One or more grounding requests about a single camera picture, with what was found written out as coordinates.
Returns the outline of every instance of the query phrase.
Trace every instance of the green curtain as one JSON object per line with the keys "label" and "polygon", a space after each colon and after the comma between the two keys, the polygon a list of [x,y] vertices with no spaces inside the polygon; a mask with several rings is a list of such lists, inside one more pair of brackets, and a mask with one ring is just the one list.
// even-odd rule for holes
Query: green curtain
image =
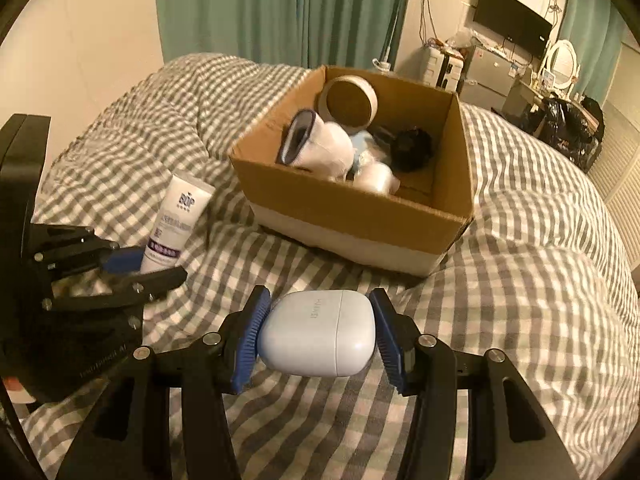
{"label": "green curtain", "polygon": [[370,68],[398,50],[406,0],[156,0],[164,60],[224,52],[258,62]]}
{"label": "green curtain", "polygon": [[610,0],[567,0],[558,38],[571,41],[580,64],[574,92],[603,104],[624,30],[625,21]]}

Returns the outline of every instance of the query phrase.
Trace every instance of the desk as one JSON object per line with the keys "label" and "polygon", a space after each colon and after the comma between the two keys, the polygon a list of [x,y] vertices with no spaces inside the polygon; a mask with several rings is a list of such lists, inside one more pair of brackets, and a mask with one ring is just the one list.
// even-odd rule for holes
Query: desk
{"label": "desk", "polygon": [[[516,82],[513,84],[511,90],[509,91],[509,95],[507,95],[507,100],[502,106],[502,111],[505,114],[521,117],[525,112],[529,111],[529,109],[533,105],[536,105],[544,110],[545,105],[543,103],[543,99],[545,97],[546,96],[543,93],[540,93],[531,85],[526,84],[522,79],[516,79]],[[578,108],[578,110],[581,111],[582,115],[587,120],[589,129],[592,132],[596,132],[600,124],[598,120],[593,117],[587,110],[585,110],[581,104],[573,101],[571,102],[572,105],[574,105]],[[539,136],[542,129],[542,124],[534,134],[535,137]]]}

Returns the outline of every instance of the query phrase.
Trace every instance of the white earbud case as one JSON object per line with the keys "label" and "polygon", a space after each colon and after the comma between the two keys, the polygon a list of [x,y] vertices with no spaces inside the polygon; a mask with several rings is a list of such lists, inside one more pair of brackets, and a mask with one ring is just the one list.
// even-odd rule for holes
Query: white earbud case
{"label": "white earbud case", "polygon": [[376,324],[369,300],[354,290],[284,296],[260,330],[258,354],[273,370],[307,377],[357,374],[371,359]]}

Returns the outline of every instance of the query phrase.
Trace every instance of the gingham bedsheet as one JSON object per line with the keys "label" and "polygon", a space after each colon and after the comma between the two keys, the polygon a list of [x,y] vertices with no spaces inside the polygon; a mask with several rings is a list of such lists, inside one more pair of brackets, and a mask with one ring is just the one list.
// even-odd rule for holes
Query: gingham bedsheet
{"label": "gingham bedsheet", "polygon": [[[35,220],[143,244],[172,172],[204,176],[216,187],[210,248],[203,216],[180,260],[187,281],[145,311],[146,344],[165,351],[215,330],[259,283],[274,298],[382,286],[399,311],[453,349],[503,348],[581,477],[595,479],[638,419],[640,327],[623,245],[594,187],[549,147],[463,105],[475,221],[428,279],[416,285],[269,234],[226,153],[305,74],[220,55],[174,60],[60,156]],[[50,478],[103,386],[94,381],[25,421]],[[395,478],[413,408],[388,384],[378,354],[357,376],[336,380],[286,376],[258,362],[251,387],[225,405],[247,480]],[[453,478],[465,459],[463,394],[459,406]],[[176,479],[186,477],[180,427],[180,392],[172,390]]]}

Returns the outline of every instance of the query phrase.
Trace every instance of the white lotion tube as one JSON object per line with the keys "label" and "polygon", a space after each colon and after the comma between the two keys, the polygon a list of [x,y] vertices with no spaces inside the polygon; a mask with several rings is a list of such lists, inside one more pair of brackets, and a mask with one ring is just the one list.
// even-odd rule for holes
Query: white lotion tube
{"label": "white lotion tube", "polygon": [[151,229],[140,272],[175,267],[213,191],[213,186],[199,178],[179,171],[174,173]]}

